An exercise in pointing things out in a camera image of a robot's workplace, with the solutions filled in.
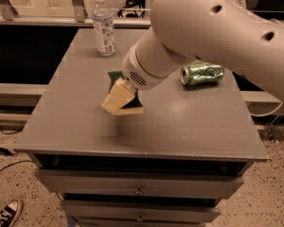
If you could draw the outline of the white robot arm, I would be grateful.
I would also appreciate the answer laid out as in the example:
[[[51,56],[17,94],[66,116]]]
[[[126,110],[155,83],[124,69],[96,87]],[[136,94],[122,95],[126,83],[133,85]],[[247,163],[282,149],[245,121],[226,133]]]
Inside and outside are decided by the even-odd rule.
[[[115,114],[168,75],[193,61],[244,75],[284,102],[284,26],[263,19],[239,0],[153,0],[151,27],[122,62],[102,108]]]

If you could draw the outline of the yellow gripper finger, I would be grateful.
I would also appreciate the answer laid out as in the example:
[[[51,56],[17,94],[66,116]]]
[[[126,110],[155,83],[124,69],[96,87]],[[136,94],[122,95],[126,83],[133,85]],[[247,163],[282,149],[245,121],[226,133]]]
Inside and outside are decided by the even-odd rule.
[[[136,89],[123,78],[119,78],[106,96],[101,107],[110,114],[116,114],[135,97]]]

